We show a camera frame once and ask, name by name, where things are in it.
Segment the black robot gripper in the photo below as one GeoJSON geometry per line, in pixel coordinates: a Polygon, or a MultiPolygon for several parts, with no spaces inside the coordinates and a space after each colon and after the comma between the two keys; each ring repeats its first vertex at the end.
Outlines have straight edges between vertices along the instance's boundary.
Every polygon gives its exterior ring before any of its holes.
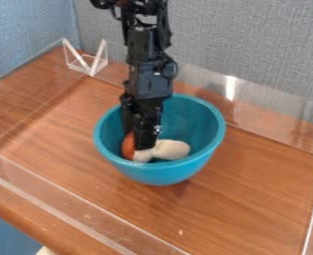
{"type": "Polygon", "coordinates": [[[130,77],[124,80],[124,93],[120,96],[123,107],[124,133],[134,132],[136,150],[151,149],[160,133],[160,117],[154,114],[162,103],[171,97],[172,80],[178,74],[174,60],[132,61],[130,77]]]}

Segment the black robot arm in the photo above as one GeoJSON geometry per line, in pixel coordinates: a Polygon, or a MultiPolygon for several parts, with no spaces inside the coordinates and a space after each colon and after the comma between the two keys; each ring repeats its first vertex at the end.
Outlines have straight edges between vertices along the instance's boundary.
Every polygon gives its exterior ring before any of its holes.
{"type": "Polygon", "coordinates": [[[120,96],[124,132],[135,149],[156,145],[162,125],[163,101],[172,95],[178,64],[166,53],[171,46],[167,0],[91,0],[97,9],[109,10],[123,24],[128,48],[130,77],[120,96]]]}

